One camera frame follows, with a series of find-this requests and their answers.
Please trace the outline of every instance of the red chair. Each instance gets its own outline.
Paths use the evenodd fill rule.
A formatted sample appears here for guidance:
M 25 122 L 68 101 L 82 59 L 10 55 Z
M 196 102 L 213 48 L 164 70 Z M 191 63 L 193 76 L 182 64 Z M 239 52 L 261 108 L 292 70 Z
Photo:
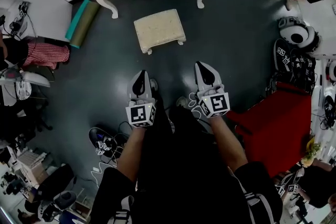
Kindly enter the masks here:
M 311 96 L 277 83 L 277 91 L 243 114 L 227 117 L 237 123 L 249 161 L 260 161 L 270 177 L 290 169 L 304 156 L 303 139 L 310 133 Z

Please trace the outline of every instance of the forearm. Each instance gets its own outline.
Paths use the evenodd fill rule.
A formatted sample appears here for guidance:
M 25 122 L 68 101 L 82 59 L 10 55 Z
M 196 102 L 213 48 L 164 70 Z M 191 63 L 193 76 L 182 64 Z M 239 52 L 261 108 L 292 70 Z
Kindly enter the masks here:
M 219 153 L 224 163 L 229 166 L 233 172 L 244 164 L 247 164 L 243 147 L 222 117 L 210 118 L 209 123 L 215 135 Z
M 145 128 L 133 129 L 118 159 L 117 169 L 134 183 L 138 177 L 145 132 Z
M 326 170 L 327 172 L 330 172 L 332 170 L 332 166 L 330 164 L 321 162 L 318 159 L 314 159 L 312 165 L 313 166 L 318 166 L 318 167 L 322 168 L 323 170 Z
M 302 196 L 303 199 L 305 199 L 307 202 L 310 202 L 310 197 L 301 187 L 299 188 L 298 193 Z

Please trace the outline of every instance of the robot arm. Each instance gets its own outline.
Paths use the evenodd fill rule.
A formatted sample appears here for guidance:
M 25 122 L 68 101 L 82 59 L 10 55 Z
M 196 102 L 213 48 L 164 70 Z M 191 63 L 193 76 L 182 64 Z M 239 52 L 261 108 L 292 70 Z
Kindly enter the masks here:
M 127 86 L 127 118 L 133 127 L 147 127 L 154 123 L 155 98 L 148 73 L 145 70 L 136 74 Z
M 196 62 L 197 101 L 207 118 L 222 116 L 230 110 L 228 93 L 219 73 L 203 62 Z

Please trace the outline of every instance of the red checkered fabric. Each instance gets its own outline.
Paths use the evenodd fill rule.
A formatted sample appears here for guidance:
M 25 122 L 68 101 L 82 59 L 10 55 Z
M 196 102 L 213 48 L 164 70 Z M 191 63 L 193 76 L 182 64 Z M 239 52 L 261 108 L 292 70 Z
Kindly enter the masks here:
M 23 66 L 38 65 L 56 68 L 58 62 L 69 59 L 70 51 L 67 46 L 59 47 L 48 43 L 28 43 L 28 57 Z

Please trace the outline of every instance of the white sneaker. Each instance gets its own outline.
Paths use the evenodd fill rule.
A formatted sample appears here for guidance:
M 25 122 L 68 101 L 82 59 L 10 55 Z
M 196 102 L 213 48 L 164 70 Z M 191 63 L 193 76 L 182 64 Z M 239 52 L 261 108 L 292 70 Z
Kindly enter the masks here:
M 180 98 L 178 98 L 175 104 L 176 106 L 180 105 L 184 107 L 185 109 L 188 109 L 188 99 L 184 96 L 181 96 Z
M 151 88 L 153 88 L 154 91 L 157 91 L 159 89 L 159 85 L 155 79 L 150 79 L 149 82 L 151 84 Z
M 288 11 L 290 11 L 293 8 L 293 2 L 294 0 L 286 0 L 285 7 Z

